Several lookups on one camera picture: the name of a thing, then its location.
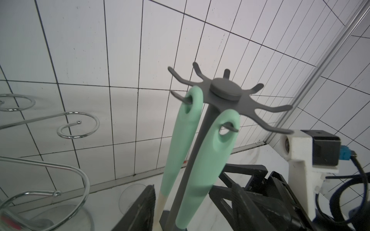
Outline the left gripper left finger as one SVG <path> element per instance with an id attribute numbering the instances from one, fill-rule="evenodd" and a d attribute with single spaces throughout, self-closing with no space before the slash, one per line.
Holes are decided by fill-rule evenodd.
<path id="1" fill-rule="evenodd" d="M 146 186 L 113 231 L 152 231 L 156 194 L 154 185 Z"/>

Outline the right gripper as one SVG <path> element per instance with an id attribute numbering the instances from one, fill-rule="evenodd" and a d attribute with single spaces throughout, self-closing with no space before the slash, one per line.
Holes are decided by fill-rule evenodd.
<path id="1" fill-rule="evenodd" d="M 226 164 L 209 197 L 234 231 L 313 231 L 283 176 L 263 165 Z"/>

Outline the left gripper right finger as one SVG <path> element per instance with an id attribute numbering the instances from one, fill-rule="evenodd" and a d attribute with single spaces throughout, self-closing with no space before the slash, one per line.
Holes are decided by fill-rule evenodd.
<path id="1" fill-rule="evenodd" d="M 240 185 L 231 187 L 234 231 L 275 231 L 260 207 L 271 209 L 276 202 L 274 198 L 248 193 Z"/>

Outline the grey utensil rack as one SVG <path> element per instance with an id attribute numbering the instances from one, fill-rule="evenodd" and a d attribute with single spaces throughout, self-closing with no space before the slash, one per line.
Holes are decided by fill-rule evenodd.
<path id="1" fill-rule="evenodd" d="M 203 92 L 203 107 L 200 117 L 200 121 L 194 136 L 193 142 L 186 156 L 184 163 L 187 164 L 184 175 L 182 177 L 181 183 L 177 190 L 174 202 L 167 216 L 166 222 L 162 226 L 164 231 L 181 231 L 176 228 L 175 220 L 178 215 L 179 208 L 181 206 L 185 189 L 187 187 L 188 179 L 192 171 L 195 159 L 202 145 L 202 142 L 210 129 L 216 118 L 225 110 L 233 109 L 239 113 L 239 115 L 244 115 L 264 130 L 270 132 L 276 132 L 280 134 L 292 134 L 292 130 L 272 127 L 263 121 L 257 114 L 257 109 L 262 109 L 268 112 L 279 113 L 290 111 L 292 109 L 291 105 L 282 105 L 278 107 L 270 107 L 256 102 L 251 98 L 253 94 L 259 92 L 264 85 L 259 83 L 253 88 L 244 90 L 238 84 L 232 82 L 229 79 L 230 71 L 226 69 L 222 78 L 210 79 L 206 77 L 200 70 L 197 63 L 193 63 L 193 69 L 197 76 L 200 77 L 201 82 L 192 82 L 183 79 L 172 67 L 168 67 L 169 72 L 182 84 L 188 85 L 190 88 L 198 86 Z M 181 103 L 190 104 L 190 100 L 184 100 L 185 96 L 179 95 L 177 92 L 172 93 L 175 98 L 181 101 Z M 234 131 L 239 133 L 239 129 L 235 129 L 231 123 L 225 123 L 220 128 L 220 134 L 228 133 L 229 131 Z"/>

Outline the clear glass cup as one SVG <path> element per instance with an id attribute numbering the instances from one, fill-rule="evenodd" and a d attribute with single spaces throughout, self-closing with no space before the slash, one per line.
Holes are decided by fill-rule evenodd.
<path id="1" fill-rule="evenodd" d="M 143 184 L 133 184 L 122 192 L 119 198 L 119 210 L 123 215 L 126 214 L 145 188 L 146 186 Z"/>

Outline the chrome glass holder stand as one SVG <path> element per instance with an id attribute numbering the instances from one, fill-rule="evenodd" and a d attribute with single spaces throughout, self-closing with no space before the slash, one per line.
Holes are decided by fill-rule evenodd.
<path id="1" fill-rule="evenodd" d="M 34 99 L 29 98 L 25 95 L 20 94 L 1 94 L 1 98 L 23 98 L 30 103 L 26 107 L 18 107 L 18 108 L 5 108 L 3 107 L 4 101 L 1 100 L 1 111 L 3 112 L 15 112 L 15 111 L 23 111 L 29 108 L 32 108 L 36 102 Z M 95 127 L 92 131 L 82 134 L 82 135 L 66 135 L 63 133 L 63 130 L 72 126 L 76 126 L 82 123 L 81 120 L 62 125 L 57 129 L 57 134 L 61 138 L 64 139 L 80 139 L 87 136 L 92 135 L 95 133 L 99 126 L 100 121 L 99 119 L 91 115 L 89 113 L 84 112 L 62 112 L 51 116 L 44 116 L 29 120 L 23 120 L 16 123 L 11 123 L 7 125 L 2 125 L 1 130 L 20 126 L 23 124 L 38 122 L 54 117 L 65 116 L 65 115 L 85 115 L 88 116 L 95 121 Z M 8 206 L 14 201 L 22 197 L 26 196 L 46 196 L 57 198 L 62 195 L 61 191 L 57 190 L 28 190 L 19 194 L 16 194 L 13 197 L 8 197 L 5 201 L 1 200 L 1 231 L 94 231 L 94 222 L 92 219 L 91 214 L 83 207 L 85 202 L 88 199 L 90 194 L 90 181 L 86 173 L 84 173 L 79 168 L 63 165 L 63 164 L 55 164 L 43 161 L 36 161 L 36 160 L 27 160 L 21 158 L 13 158 L 13 157 L 2 157 L 1 162 L 9 162 L 9 163 L 16 163 L 16 164 L 23 164 L 23 165 L 30 165 L 30 166 L 38 166 L 38 167 L 45 167 L 45 168 L 55 168 L 66 170 L 70 172 L 74 172 L 78 174 L 83 183 L 84 183 L 84 190 L 83 195 L 80 202 L 77 205 L 62 205 L 51 208 L 46 210 L 39 215 L 35 216 L 33 219 L 25 219 L 24 217 L 20 216 L 16 212 L 10 210 Z"/>

